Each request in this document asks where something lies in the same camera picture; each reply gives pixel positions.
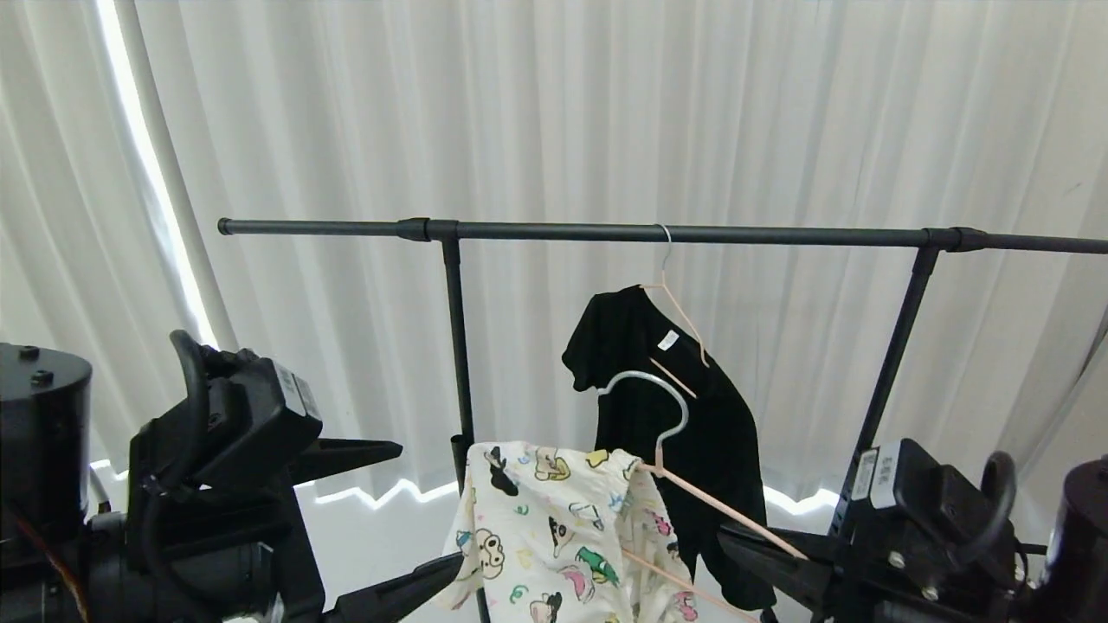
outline clothes hanger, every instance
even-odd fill
[[[755,532],[757,532],[758,534],[760,534],[762,538],[765,538],[767,541],[769,541],[769,542],[773,543],[774,545],[781,548],[786,552],[792,554],[794,558],[799,558],[801,560],[808,560],[808,556],[806,556],[800,550],[798,550],[797,548],[790,545],[784,540],[782,540],[780,537],[778,537],[777,534],[773,534],[772,532],[770,532],[769,530],[767,530],[766,528],[763,528],[757,521],[753,521],[752,519],[750,519],[747,515],[740,513],[739,511],[732,509],[731,507],[728,507],[727,504],[725,504],[724,502],[720,502],[716,498],[712,498],[707,492],[702,491],[700,488],[696,487],[691,482],[689,482],[689,481],[685,480],[684,478],[677,476],[676,473],[667,470],[666,467],[665,467],[665,464],[663,463],[661,442],[665,441],[666,439],[669,439],[670,437],[677,435],[678,432],[685,430],[685,427],[688,425],[688,421],[689,421],[689,406],[685,401],[685,397],[681,396],[680,392],[677,391],[677,389],[674,388],[674,386],[669,385],[668,382],[661,380],[660,378],[658,378],[658,377],[656,377],[656,376],[654,376],[654,375],[652,375],[649,372],[640,372],[638,370],[624,370],[624,371],[617,374],[616,376],[612,377],[612,380],[608,381],[607,387],[605,387],[604,389],[597,390],[597,394],[599,396],[604,396],[606,394],[609,394],[612,391],[612,389],[615,387],[615,385],[617,382],[619,382],[620,380],[625,379],[625,378],[639,378],[639,379],[643,379],[643,380],[648,380],[648,381],[650,381],[650,382],[653,382],[653,384],[661,387],[667,392],[669,392],[669,395],[673,396],[675,400],[677,400],[678,406],[680,406],[680,408],[681,408],[681,421],[677,426],[675,426],[674,428],[670,428],[669,430],[663,431],[661,435],[658,436],[658,440],[655,442],[655,446],[654,446],[654,464],[653,466],[648,466],[646,463],[642,463],[640,462],[640,463],[638,463],[638,468],[637,469],[639,469],[642,471],[646,471],[646,472],[653,473],[654,476],[656,476],[658,478],[665,478],[665,479],[669,480],[670,482],[673,482],[674,484],[676,484],[676,486],[680,487],[681,489],[688,491],[694,497],[696,497],[697,499],[701,500],[702,502],[705,502],[709,507],[711,507],[711,508],[718,510],[719,512],[726,514],[730,519],[733,519],[735,521],[738,521],[739,523],[741,523],[742,525],[746,525],[750,530],[753,530]]]
[[[650,285],[640,285],[639,287],[643,288],[643,289],[661,288],[661,290],[666,293],[666,295],[669,297],[669,300],[674,304],[674,307],[677,308],[677,313],[680,314],[681,318],[685,319],[685,324],[688,325],[688,327],[690,329],[693,329],[693,336],[696,337],[697,346],[700,347],[700,362],[704,364],[704,367],[707,368],[708,367],[708,357],[705,355],[705,351],[704,351],[704,339],[700,338],[700,333],[696,330],[696,325],[693,324],[693,320],[690,320],[689,317],[685,314],[685,310],[681,309],[681,304],[677,303],[677,297],[674,296],[674,293],[669,292],[669,286],[666,285],[666,263],[669,262],[669,255],[674,253],[674,236],[669,234],[669,227],[666,227],[661,223],[658,223],[657,225],[659,227],[661,227],[663,232],[666,233],[666,241],[667,241],[667,244],[666,244],[666,256],[661,258],[661,283],[660,284],[650,284]],[[656,366],[658,366],[659,368],[661,368],[661,365],[658,364],[657,361],[654,361],[654,364]],[[674,375],[669,374],[668,370],[666,370],[665,368],[661,368],[661,370],[665,371],[666,375],[669,376],[669,378],[673,378],[675,381],[677,381],[677,379],[674,378]]]

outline cartoon print shirt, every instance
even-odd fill
[[[434,601],[458,609],[483,588],[493,623],[696,621],[691,593],[623,553],[690,582],[661,496],[638,463],[623,450],[473,445],[443,550],[461,550],[464,562]]]

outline label on robot arm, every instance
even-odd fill
[[[876,464],[876,448],[870,448],[862,452],[862,458],[858,461],[858,476],[854,477],[854,487],[850,490],[850,501],[862,500],[870,494],[870,484],[873,483],[873,468]]]
[[[870,489],[870,503],[875,509],[888,509],[896,505],[896,494],[893,492],[893,484],[896,482],[900,441],[885,443],[880,450],[875,466],[873,488]]]
[[[285,407],[298,416],[307,415],[308,410],[305,408],[300,390],[297,388],[296,375],[277,361],[274,361],[274,370],[277,372],[277,380],[280,381],[280,391],[285,395]]]

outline garment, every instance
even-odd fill
[[[462,569],[434,601],[456,609],[480,588],[493,623],[681,623],[693,594],[622,549],[690,582],[654,479],[616,450],[475,443],[444,554]]]
[[[646,292],[632,286],[589,300],[562,361],[573,372],[573,387],[606,387],[617,372],[642,370],[665,379],[654,358],[696,395],[671,384],[689,406],[689,423],[664,443],[666,468],[750,519],[766,523],[766,500],[758,462],[758,431],[750,408],[710,356],[665,316]],[[663,388],[628,379],[599,397],[596,448],[622,448],[653,457],[658,435],[680,421],[680,407]],[[765,580],[739,568],[719,545],[717,532],[727,518],[674,483],[658,483],[681,559],[696,571],[699,553],[736,607],[758,610],[777,598]]]

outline shirt sleeve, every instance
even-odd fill
[[[442,555],[462,552],[462,568],[458,576],[434,598],[434,603],[449,610],[458,610],[470,594],[481,588],[481,573],[478,556],[473,545],[473,504],[476,498],[473,490],[473,479],[469,470],[465,472],[465,488],[462,500],[458,504],[454,522],[447,533],[447,543]]]
[[[577,328],[570,337],[570,344],[562,354],[562,364],[573,372],[573,389],[584,391],[599,387],[604,374],[605,348],[603,339],[603,303],[601,295],[588,302],[585,313],[577,321]]]

